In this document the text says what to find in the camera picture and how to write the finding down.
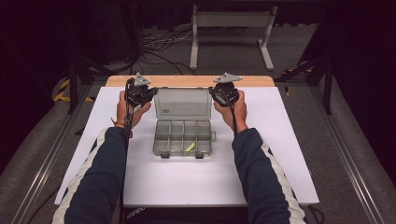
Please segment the hand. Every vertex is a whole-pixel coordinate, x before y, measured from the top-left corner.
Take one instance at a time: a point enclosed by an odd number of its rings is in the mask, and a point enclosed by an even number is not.
[[[134,117],[132,119],[132,128],[142,119],[144,113],[146,113],[151,107],[151,103],[146,103],[140,109],[134,112]],[[129,111],[132,113],[134,108],[129,105]],[[125,91],[120,91],[120,99],[117,104],[117,121],[114,126],[124,128],[125,117],[126,117],[126,102],[125,102]]]
[[[235,102],[233,112],[235,114],[236,121],[236,132],[240,133],[248,128],[246,124],[247,120],[247,104],[245,103],[245,93],[238,91],[239,100]],[[221,107],[217,102],[214,103],[215,109],[223,116],[224,121],[233,130],[233,114],[231,113],[230,107]]]

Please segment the white table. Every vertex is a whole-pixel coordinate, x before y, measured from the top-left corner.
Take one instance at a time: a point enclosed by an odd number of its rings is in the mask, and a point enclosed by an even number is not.
[[[311,176],[289,117],[276,87],[239,87],[246,93],[247,125],[255,127],[270,145],[301,204],[318,203]],[[64,176],[55,203],[59,204],[67,184],[86,160],[99,132],[112,126],[123,87],[103,87],[95,101],[84,134]],[[210,157],[162,159],[152,152],[156,125],[155,108],[134,128],[125,178],[126,207],[150,206],[238,206],[245,205],[234,163],[233,132],[212,107],[212,130],[217,141]]]

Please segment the box lid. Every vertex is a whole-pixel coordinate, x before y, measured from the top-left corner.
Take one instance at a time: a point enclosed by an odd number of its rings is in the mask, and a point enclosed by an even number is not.
[[[159,88],[154,96],[157,119],[210,119],[208,88]]]

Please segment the sleeve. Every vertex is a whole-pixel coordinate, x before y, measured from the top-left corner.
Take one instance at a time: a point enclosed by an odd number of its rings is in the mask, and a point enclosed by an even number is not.
[[[233,140],[233,151],[249,223],[305,223],[304,210],[258,131],[239,133]]]
[[[102,130],[70,181],[52,223],[111,223],[126,166],[122,128]]]

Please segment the small yellow object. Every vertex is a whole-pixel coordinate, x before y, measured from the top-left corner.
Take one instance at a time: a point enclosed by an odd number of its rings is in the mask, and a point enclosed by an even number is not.
[[[186,150],[184,150],[184,151],[190,152],[190,151],[192,151],[193,148],[195,148],[195,141],[193,141],[191,143],[191,145],[189,147],[187,147]]]

